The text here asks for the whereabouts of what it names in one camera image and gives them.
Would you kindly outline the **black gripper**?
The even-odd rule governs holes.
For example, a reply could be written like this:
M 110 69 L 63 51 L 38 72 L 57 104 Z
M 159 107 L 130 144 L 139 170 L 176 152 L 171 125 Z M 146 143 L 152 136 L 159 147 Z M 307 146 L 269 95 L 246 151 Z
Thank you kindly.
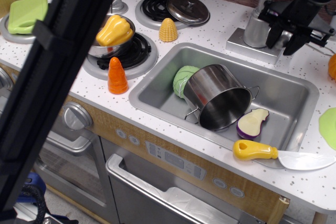
M 335 35 L 335 29 L 320 18 L 319 12 L 331 0 L 268 0 L 258 18 L 268 23 L 270 31 L 266 46 L 273 48 L 282 32 L 291 34 L 283 51 L 284 56 L 293 55 L 310 41 L 313 31 L 324 34 L 325 38 Z

